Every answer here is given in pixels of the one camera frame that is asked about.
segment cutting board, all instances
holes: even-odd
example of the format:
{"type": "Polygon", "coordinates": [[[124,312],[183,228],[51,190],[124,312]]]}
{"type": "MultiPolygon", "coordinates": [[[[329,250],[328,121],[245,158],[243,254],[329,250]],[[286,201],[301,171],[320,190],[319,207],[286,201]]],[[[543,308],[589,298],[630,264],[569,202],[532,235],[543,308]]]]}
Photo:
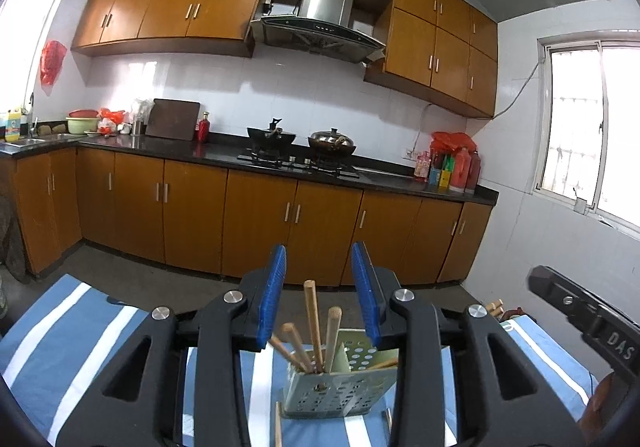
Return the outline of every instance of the cutting board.
{"type": "Polygon", "coordinates": [[[199,102],[155,98],[145,134],[176,140],[193,140],[199,112],[199,102]]]}

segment window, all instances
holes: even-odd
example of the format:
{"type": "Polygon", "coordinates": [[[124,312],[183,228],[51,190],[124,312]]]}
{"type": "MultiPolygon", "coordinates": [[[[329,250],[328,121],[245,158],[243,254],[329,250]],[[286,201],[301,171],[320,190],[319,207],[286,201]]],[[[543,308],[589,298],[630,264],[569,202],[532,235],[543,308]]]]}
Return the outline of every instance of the window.
{"type": "Polygon", "coordinates": [[[31,94],[56,0],[6,0],[0,9],[0,117],[31,94]]]}
{"type": "Polygon", "coordinates": [[[640,230],[640,41],[545,51],[536,189],[640,230]]]}

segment metal screw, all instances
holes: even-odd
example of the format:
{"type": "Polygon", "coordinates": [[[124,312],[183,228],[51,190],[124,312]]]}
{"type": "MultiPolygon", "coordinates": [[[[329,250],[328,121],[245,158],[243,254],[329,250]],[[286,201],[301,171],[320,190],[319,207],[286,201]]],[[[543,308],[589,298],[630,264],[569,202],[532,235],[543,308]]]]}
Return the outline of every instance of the metal screw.
{"type": "Polygon", "coordinates": [[[156,320],[156,321],[163,321],[165,320],[169,315],[171,315],[171,310],[169,308],[167,308],[166,306],[158,306],[158,308],[155,308],[152,312],[151,312],[151,316],[156,320]]]}
{"type": "Polygon", "coordinates": [[[469,312],[469,315],[475,317],[476,319],[486,316],[486,308],[481,304],[472,304],[471,306],[469,306],[467,311],[469,312]]]}
{"type": "Polygon", "coordinates": [[[240,302],[242,300],[242,297],[244,297],[242,295],[242,292],[238,290],[229,290],[228,292],[225,293],[225,302],[228,302],[228,303],[240,302]]]}
{"type": "Polygon", "coordinates": [[[401,302],[412,301],[415,299],[414,292],[406,288],[400,288],[396,290],[396,292],[394,293],[394,296],[396,297],[396,299],[398,299],[401,302]]]}

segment blue striped tablecloth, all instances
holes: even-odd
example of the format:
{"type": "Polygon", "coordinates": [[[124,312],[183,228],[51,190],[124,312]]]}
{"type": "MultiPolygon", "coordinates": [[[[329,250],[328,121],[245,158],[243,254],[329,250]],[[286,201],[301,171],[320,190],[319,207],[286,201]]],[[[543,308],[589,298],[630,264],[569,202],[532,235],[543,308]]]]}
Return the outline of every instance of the blue striped tablecloth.
{"type": "MultiPolygon", "coordinates": [[[[0,372],[37,429],[55,445],[62,424],[102,367],[147,313],[113,305],[97,289],[65,275],[44,293],[0,341],[0,372]]],[[[593,379],[533,321],[508,325],[574,417],[591,396],[593,379]]],[[[197,350],[191,348],[184,395],[183,443],[192,447],[193,394],[197,350]]],[[[446,445],[456,430],[455,393],[449,349],[443,349],[446,445]]],[[[269,345],[260,353],[241,351],[244,402],[252,447],[271,447],[273,409],[282,399],[287,363],[269,345]]],[[[395,386],[365,416],[282,421],[284,447],[385,447],[385,408],[393,409],[395,386]]]]}

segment pot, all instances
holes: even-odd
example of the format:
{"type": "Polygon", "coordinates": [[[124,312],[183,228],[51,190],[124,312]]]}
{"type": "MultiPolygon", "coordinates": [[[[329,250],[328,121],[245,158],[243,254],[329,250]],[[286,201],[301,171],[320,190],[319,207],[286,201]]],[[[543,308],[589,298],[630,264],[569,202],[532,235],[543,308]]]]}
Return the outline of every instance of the pot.
{"type": "Polygon", "coordinates": [[[284,132],[281,127],[278,127],[278,123],[281,121],[281,118],[274,118],[268,129],[247,127],[246,131],[254,145],[263,149],[282,150],[291,145],[296,135],[292,132],[284,132]]]}
{"type": "Polygon", "coordinates": [[[332,128],[331,131],[317,131],[308,137],[307,141],[316,153],[331,158],[350,156],[356,150],[353,140],[340,134],[336,128],[332,128]]]}

